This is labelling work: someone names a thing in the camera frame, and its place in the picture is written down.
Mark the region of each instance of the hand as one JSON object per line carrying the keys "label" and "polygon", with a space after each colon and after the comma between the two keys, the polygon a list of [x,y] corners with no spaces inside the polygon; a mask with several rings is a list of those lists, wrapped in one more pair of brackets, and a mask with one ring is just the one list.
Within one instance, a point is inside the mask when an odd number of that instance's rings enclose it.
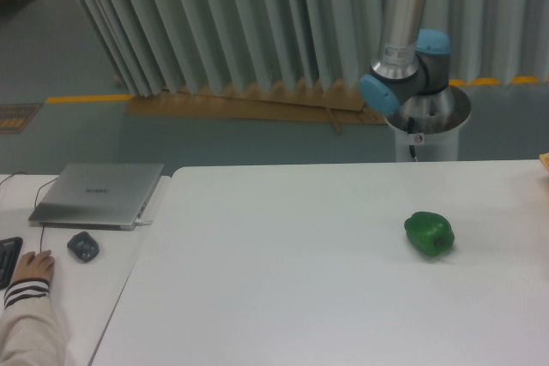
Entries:
{"label": "hand", "polygon": [[44,279],[51,282],[55,259],[51,257],[51,250],[46,250],[36,255],[35,252],[28,252],[21,257],[15,268],[11,282],[23,279]]}

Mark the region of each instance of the green bell pepper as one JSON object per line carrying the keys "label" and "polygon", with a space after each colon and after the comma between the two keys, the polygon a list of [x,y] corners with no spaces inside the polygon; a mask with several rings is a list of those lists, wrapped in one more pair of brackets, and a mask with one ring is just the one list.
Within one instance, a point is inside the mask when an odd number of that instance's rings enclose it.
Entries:
{"label": "green bell pepper", "polygon": [[410,243],[424,255],[435,257],[452,247],[454,232],[440,214],[417,212],[404,222]]}

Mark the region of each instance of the black mouse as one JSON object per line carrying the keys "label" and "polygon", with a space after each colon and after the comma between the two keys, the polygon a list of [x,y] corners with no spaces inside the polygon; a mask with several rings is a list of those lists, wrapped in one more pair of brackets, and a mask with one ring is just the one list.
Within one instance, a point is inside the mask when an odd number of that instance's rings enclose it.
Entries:
{"label": "black mouse", "polygon": [[86,231],[74,235],[67,243],[67,247],[84,263],[91,261],[100,252],[100,246]]}

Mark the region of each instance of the laptop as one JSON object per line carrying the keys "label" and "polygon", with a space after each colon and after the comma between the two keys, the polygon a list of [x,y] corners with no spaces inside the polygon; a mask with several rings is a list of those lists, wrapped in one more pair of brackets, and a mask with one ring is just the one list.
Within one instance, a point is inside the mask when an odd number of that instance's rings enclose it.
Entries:
{"label": "laptop", "polygon": [[69,164],[28,220],[53,227],[132,230],[163,167]]}

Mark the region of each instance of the striped sleeve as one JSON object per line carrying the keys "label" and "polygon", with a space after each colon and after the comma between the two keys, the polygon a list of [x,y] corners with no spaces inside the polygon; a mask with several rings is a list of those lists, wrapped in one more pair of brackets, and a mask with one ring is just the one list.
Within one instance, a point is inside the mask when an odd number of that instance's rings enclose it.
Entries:
{"label": "striped sleeve", "polygon": [[45,279],[18,280],[6,290],[3,298],[4,308],[23,299],[31,297],[47,297],[50,294],[50,283]]}

